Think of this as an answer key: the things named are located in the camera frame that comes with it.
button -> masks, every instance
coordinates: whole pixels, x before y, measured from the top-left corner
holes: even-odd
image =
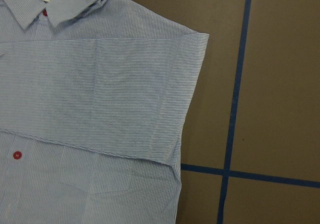
[[[21,151],[16,151],[15,153],[13,153],[13,158],[18,160],[22,157],[22,153]]]

shirt collar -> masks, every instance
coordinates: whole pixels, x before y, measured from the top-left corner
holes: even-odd
[[[97,0],[4,0],[18,23],[25,29],[46,9],[47,17],[53,27],[70,20]]]

striped shirt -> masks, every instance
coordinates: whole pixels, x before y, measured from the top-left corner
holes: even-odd
[[[0,0],[0,223],[175,223],[208,38],[132,0]]]

brown surface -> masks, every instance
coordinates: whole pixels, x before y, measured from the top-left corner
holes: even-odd
[[[320,0],[252,0],[231,169],[320,181]]]
[[[231,177],[223,224],[318,224],[319,206],[317,188]]]
[[[223,168],[245,0],[133,0],[210,38],[182,132],[181,162]]]
[[[221,179],[219,175],[183,170],[176,224],[216,223]]]

blue line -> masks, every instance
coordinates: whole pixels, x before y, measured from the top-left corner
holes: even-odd
[[[245,178],[245,179],[258,180],[258,181],[267,181],[272,183],[290,184],[290,185],[310,187],[310,188],[320,188],[320,182],[318,181],[293,179],[293,178],[286,178],[286,177],[279,177],[279,176],[272,176],[272,175],[262,175],[262,174],[248,173],[248,172],[242,172],[242,171],[236,171],[236,170],[230,171],[230,177]]]
[[[183,164],[183,163],[181,164],[181,170],[197,172],[197,173],[208,173],[208,174],[214,174],[219,176],[223,176],[224,174],[223,169],[200,166],[200,165],[189,165],[189,164]],[[273,175],[263,175],[263,174],[249,173],[249,172],[243,172],[243,171],[237,171],[237,170],[230,170],[229,177],[320,189],[320,181],[313,181],[313,180],[302,180],[302,179],[294,179],[294,178],[287,178],[287,177],[280,177],[280,176],[273,176]]]
[[[208,173],[208,174],[215,174],[215,175],[223,175],[224,170],[206,166],[199,166],[199,165],[189,165],[189,164],[181,164],[181,169],[185,171],[192,171],[197,173]]]
[[[232,97],[231,112],[230,112],[230,120],[229,120],[229,130],[228,130],[228,137],[227,137],[226,149],[225,149],[217,224],[223,224],[223,221],[224,221],[224,207],[225,207],[225,200],[227,196],[228,181],[229,181],[229,174],[230,174],[231,156],[232,156],[232,148],[233,148],[234,135],[235,135],[237,109],[238,109],[239,90],[240,90],[240,84],[241,84],[241,76],[242,76],[242,69],[244,64],[244,56],[245,56],[246,41],[247,41],[250,6],[251,6],[251,0],[245,0],[243,20],[242,20],[242,30],[241,30],[238,60],[236,65],[233,97]]]

